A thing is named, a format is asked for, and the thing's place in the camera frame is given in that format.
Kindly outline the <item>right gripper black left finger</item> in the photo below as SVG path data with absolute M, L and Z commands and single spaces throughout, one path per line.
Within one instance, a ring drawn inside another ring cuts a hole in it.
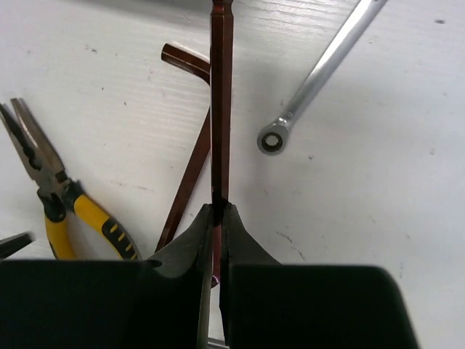
M 202 348 L 211 207 L 142 262 L 1 263 L 3 348 Z

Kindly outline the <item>long dark red hex key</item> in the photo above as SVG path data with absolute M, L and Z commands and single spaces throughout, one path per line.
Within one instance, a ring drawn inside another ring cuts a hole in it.
M 197 76 L 210 85 L 210 63 L 205 59 L 183 48 L 166 43 L 161 50 L 161 60 Z M 161 231 L 161 236 L 155 248 L 156 252 L 163 249 L 173 240 L 187 205 L 189 204 L 190 197 L 196 187 L 198 178 L 201 175 L 210 151 L 210 146 L 210 109 L 208 109 L 168 217 L 166 218 L 165 225 Z

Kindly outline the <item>large silver ratchet wrench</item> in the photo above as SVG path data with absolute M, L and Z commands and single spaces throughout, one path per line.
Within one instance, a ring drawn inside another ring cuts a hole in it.
M 31 232 L 18 233 L 0 240 L 0 259 L 4 260 L 35 241 Z

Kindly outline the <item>short dark red hex key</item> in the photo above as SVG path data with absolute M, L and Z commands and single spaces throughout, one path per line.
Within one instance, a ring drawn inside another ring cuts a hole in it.
M 211 285 L 221 278 L 222 220 L 229 196 L 230 120 L 233 70 L 233 3 L 213 1 L 210 22 L 210 137 L 213 209 Z

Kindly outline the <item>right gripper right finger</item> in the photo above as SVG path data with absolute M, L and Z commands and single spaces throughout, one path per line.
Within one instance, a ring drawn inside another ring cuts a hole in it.
M 417 348 L 401 292 L 372 265 L 286 265 L 222 222 L 220 310 L 231 348 Z

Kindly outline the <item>yellow handled pliers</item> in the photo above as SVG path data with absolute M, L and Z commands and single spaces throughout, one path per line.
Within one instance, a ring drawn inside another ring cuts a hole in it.
M 24 100 L 12 98 L 10 102 L 11 111 L 1 105 L 1 120 L 28 176 L 37 184 L 46 237 L 54 257 L 78 259 L 68 233 L 70 212 L 102 236 L 119 258 L 139 260 L 136 245 L 123 225 L 67 175 L 59 154 Z

